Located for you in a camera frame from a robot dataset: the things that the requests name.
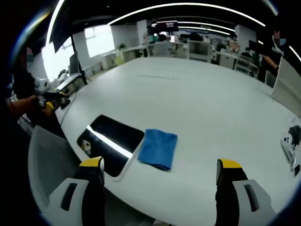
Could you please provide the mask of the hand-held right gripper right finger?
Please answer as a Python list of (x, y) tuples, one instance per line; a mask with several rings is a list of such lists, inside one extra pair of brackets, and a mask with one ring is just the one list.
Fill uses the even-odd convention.
[(266, 226), (276, 216), (269, 194), (233, 160), (217, 160), (215, 201), (217, 226)]

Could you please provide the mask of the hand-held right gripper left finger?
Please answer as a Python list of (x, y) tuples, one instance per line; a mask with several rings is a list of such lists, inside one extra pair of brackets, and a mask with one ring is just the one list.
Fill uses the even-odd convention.
[(50, 195), (48, 220), (52, 226), (104, 226), (102, 157), (83, 161), (73, 177)]

